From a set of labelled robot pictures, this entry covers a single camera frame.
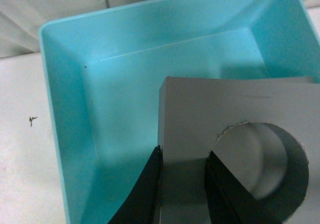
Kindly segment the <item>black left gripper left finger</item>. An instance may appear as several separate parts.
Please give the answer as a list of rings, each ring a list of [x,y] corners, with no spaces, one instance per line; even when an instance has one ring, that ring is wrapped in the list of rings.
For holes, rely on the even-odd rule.
[[[162,151],[156,146],[128,197],[113,215],[110,224],[152,224],[162,170]]]

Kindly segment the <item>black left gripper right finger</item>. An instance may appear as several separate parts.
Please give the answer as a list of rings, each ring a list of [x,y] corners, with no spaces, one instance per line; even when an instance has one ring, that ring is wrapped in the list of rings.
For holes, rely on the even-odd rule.
[[[281,223],[247,191],[213,151],[205,161],[204,184],[212,224]]]

